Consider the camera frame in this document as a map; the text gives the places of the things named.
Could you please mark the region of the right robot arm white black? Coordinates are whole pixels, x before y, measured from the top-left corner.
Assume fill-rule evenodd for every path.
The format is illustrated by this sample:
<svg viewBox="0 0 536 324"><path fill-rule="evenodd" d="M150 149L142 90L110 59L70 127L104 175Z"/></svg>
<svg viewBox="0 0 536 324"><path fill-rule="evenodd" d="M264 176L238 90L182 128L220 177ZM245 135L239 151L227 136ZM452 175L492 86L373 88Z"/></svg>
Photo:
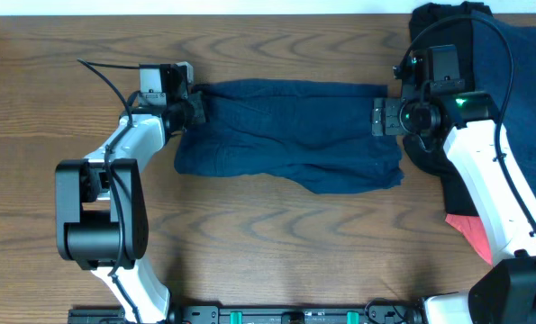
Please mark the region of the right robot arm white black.
<svg viewBox="0 0 536 324"><path fill-rule="evenodd" d="M428 297L427 323L536 323L536 198L517 165L492 97L376 98L375 136L417 135L443 148L481 220L492 269L466 292Z"/></svg>

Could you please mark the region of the navy blue shorts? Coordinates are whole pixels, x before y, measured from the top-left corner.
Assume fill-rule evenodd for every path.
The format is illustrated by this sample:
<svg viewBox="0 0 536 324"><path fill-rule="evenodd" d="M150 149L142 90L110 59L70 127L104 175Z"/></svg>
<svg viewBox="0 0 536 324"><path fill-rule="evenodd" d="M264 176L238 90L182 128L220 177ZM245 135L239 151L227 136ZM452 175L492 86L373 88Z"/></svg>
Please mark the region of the navy blue shorts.
<svg viewBox="0 0 536 324"><path fill-rule="evenodd" d="M315 194L389 189L404 178L395 138L371 132L384 85L245 79L194 89L209 121L182 135L179 174L268 174Z"/></svg>

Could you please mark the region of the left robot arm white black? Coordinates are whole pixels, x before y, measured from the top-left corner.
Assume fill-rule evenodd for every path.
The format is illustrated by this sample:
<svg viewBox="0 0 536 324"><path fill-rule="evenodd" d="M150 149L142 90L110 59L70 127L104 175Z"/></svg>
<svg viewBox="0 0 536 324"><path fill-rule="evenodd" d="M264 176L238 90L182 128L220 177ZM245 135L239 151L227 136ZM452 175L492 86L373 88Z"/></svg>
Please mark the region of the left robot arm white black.
<svg viewBox="0 0 536 324"><path fill-rule="evenodd" d="M70 323L178 323L171 293L147 257L141 172L180 131L207 121L201 93L135 92L97 150L55 170L56 236L62 258L99 278L117 308L75 308Z"/></svg>

